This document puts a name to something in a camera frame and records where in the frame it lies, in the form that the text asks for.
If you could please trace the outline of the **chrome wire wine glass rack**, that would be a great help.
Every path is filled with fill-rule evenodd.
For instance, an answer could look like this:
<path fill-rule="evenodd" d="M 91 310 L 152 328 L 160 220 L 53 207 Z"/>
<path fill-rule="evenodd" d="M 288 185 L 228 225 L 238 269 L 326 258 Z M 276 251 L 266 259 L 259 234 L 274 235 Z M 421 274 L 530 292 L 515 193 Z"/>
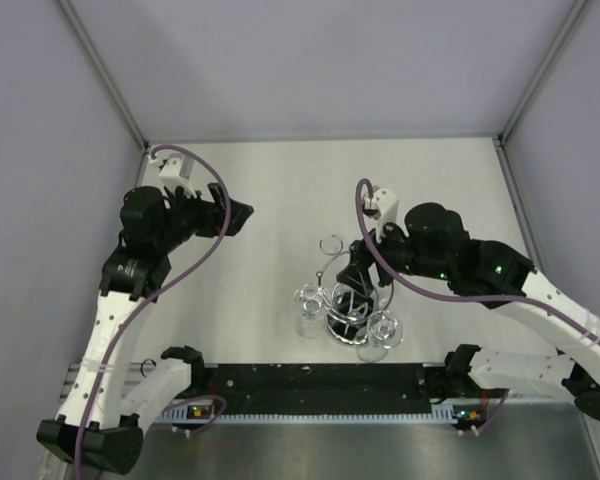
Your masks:
<path fill-rule="evenodd" d="M 344 239 L 336 234 L 327 235 L 319 241 L 319 249 L 326 256 L 316 279 L 326 292 L 327 331 L 336 342 L 357 348 L 356 334 L 371 315 L 389 308 L 394 287 L 374 288 L 367 295 L 355 292 L 336 279 L 349 260 L 350 248 Z"/>

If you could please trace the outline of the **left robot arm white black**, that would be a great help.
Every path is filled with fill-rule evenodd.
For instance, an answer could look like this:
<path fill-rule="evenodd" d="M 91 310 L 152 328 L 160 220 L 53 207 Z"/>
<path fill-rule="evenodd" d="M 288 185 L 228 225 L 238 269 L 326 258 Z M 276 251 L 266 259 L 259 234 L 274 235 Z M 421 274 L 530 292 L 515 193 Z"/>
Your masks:
<path fill-rule="evenodd" d="M 127 192 L 118 244 L 102 269 L 93 330 L 75 380 L 54 418 L 40 423 L 37 441 L 76 473 L 90 467 L 128 474 L 151 424 L 174 400 L 203 394 L 202 354 L 169 347 L 130 392 L 124 390 L 139 333 L 164 292 L 169 255 L 191 237 L 237 235 L 254 209 L 208 186 L 210 200 L 183 187 Z"/>

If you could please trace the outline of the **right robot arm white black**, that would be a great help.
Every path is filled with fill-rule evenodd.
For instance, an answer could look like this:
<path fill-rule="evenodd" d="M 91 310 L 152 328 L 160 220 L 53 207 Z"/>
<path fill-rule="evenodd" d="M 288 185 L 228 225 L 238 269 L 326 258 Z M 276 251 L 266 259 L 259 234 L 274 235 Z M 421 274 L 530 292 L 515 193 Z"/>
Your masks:
<path fill-rule="evenodd" d="M 369 295 L 375 284 L 400 283 L 425 298 L 476 303 L 533 330 L 553 355 L 522 355 L 461 345 L 445 359 L 446 380 L 456 394 L 512 390 L 572 401 L 600 422 L 600 317 L 562 293 L 515 249 L 470 238 L 459 215 L 437 203 L 411 209 L 405 225 L 384 219 L 379 200 L 358 200 L 362 239 L 350 247 L 339 282 Z M 370 278 L 376 268 L 378 279 Z"/>

